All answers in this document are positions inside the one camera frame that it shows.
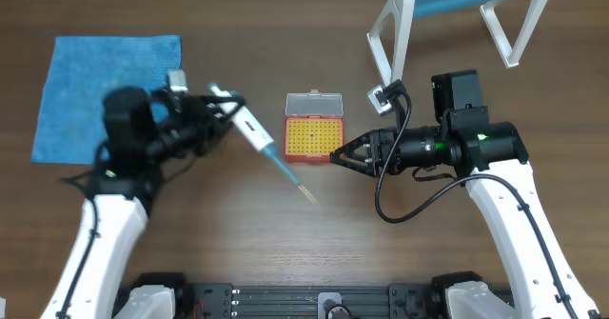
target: clear plastic lid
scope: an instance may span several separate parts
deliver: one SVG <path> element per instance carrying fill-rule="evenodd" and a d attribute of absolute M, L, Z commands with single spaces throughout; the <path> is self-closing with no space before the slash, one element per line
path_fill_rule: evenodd
<path fill-rule="evenodd" d="M 285 101 L 285 116 L 343 116 L 343 96 L 338 93 L 289 93 Z"/>

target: pipette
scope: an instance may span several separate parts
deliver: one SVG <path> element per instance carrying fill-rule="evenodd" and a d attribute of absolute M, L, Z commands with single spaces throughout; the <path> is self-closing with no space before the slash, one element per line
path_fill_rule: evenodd
<path fill-rule="evenodd" d="M 217 84 L 209 84 L 207 85 L 207 88 L 216 96 L 231 96 L 230 92 L 220 90 L 220 87 Z M 233 103 L 220 104 L 220 107 L 226 113 L 232 111 L 235 106 L 237 105 Z M 266 132 L 265 128 L 263 128 L 260 122 L 256 120 L 254 115 L 247 109 L 247 107 L 241 107 L 241 109 L 235 113 L 235 115 L 233 115 L 232 123 L 237 127 L 237 129 L 239 129 L 243 136 L 246 137 L 247 141 L 249 141 L 254 149 L 256 149 L 264 157 L 275 162 L 275 165 L 277 165 L 277 167 L 279 167 L 279 169 L 289 177 L 289 179 L 298 187 L 298 189 L 310 202 L 319 205 L 319 202 L 315 199 L 315 197 L 313 197 L 305 186 L 303 186 L 303 183 L 298 179 L 294 172 L 287 167 L 285 161 L 279 157 L 279 153 L 275 147 L 275 141 L 273 138 L 271 138 L 270 134 Z"/>

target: wooden tabletop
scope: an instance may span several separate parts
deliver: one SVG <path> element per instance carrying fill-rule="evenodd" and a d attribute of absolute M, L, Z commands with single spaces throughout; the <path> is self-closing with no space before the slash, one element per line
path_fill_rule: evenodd
<path fill-rule="evenodd" d="M 8 317 L 42 313 L 81 214 L 82 196 L 58 179 L 83 168 L 29 161 L 54 37 L 179 34 L 192 91 L 210 81 L 238 90 L 279 142 L 288 92 L 339 92 L 353 139 L 392 125 L 365 96 L 380 81 L 365 35 L 385 1 L 0 0 L 0 296 Z M 512 41 L 527 2 L 498 8 Z M 519 129 L 562 250 L 604 312 L 608 38 L 606 0 L 549 0 L 521 65 L 507 70 L 478 9 L 462 10 L 414 23 L 404 71 L 417 127 L 435 123 L 432 75 L 478 69 L 491 119 Z M 472 269 L 489 282 L 506 281 L 488 227 L 463 189 L 389 225 L 374 210 L 375 179 L 333 165 L 294 169 L 320 206 L 234 130 L 163 189 L 125 279 L 180 270 L 192 281 L 241 285 L 385 285 Z M 389 177 L 383 207 L 405 213 L 441 185 L 417 184 L 408 173 Z"/>

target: green light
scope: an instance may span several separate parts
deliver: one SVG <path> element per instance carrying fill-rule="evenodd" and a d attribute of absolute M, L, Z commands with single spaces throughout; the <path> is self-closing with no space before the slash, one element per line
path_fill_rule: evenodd
<path fill-rule="evenodd" d="M 444 150 L 448 148 L 448 145 L 444 142 L 436 142 L 436 150 Z"/>

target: blue absorbent pad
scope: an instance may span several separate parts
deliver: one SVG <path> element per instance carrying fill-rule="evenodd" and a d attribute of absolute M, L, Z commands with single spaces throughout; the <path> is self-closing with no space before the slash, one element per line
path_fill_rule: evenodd
<path fill-rule="evenodd" d="M 31 161 L 90 164 L 106 138 L 105 96 L 121 86 L 159 89 L 181 61 L 175 35 L 56 38 Z"/>

